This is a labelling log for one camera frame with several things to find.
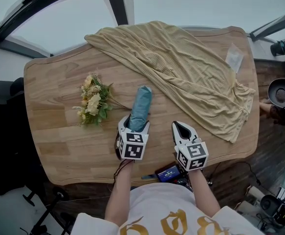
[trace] wooden table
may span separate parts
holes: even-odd
[[[56,185],[79,182],[112,183],[119,166],[114,151],[116,127],[129,114],[126,110],[110,112],[100,126],[79,127],[76,110],[80,105],[80,86],[91,73],[98,73],[104,84],[113,84],[114,96],[131,107],[137,89],[152,88],[149,140],[143,161],[133,170],[132,185],[152,183],[142,176],[153,174],[174,161],[171,125],[178,120],[194,127],[206,142],[209,165],[245,158],[256,147],[259,133],[259,92],[252,52],[245,32],[237,27],[217,30],[189,30],[204,44],[225,59],[234,43],[244,58],[237,79],[256,90],[249,119],[234,144],[224,141],[199,126],[148,79],[126,68],[90,45],[84,45],[59,56],[34,59],[24,68],[25,99],[29,124],[41,163],[49,180]]]

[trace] flower bouquet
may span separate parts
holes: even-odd
[[[103,119],[108,117],[108,111],[113,109],[129,109],[118,103],[111,95],[112,84],[106,86],[101,83],[98,75],[89,75],[81,86],[82,106],[74,106],[79,109],[81,125],[99,125]]]

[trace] small screen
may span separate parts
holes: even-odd
[[[160,172],[158,174],[158,178],[161,182],[167,182],[168,180],[178,176],[180,174],[178,168],[176,165],[164,170],[163,172]]]

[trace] yellow fabric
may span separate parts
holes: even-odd
[[[255,91],[238,83],[228,64],[197,38],[154,21],[103,28],[85,40],[146,76],[212,134],[236,141]]]

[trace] rolled blue towel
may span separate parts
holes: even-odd
[[[128,124],[129,129],[136,132],[142,131],[143,126],[147,121],[151,101],[151,88],[147,86],[140,87],[132,106],[132,114]]]

